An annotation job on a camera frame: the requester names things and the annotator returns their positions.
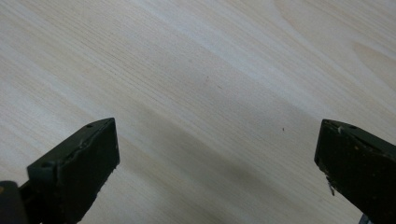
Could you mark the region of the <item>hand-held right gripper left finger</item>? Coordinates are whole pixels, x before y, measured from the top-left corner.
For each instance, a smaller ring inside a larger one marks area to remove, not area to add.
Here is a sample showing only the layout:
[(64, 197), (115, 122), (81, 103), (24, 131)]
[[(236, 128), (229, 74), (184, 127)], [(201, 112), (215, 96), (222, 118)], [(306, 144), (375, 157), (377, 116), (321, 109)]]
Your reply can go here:
[(77, 224), (94, 203), (120, 153), (113, 118), (83, 126), (27, 167), (21, 196), (31, 224)]

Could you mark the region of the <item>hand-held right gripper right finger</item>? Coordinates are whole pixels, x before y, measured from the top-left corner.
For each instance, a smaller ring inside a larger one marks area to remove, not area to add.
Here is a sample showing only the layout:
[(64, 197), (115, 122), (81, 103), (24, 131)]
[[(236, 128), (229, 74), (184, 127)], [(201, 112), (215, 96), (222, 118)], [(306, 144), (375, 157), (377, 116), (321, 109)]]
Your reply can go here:
[(315, 163), (373, 224), (396, 224), (396, 146), (341, 121), (321, 122)]

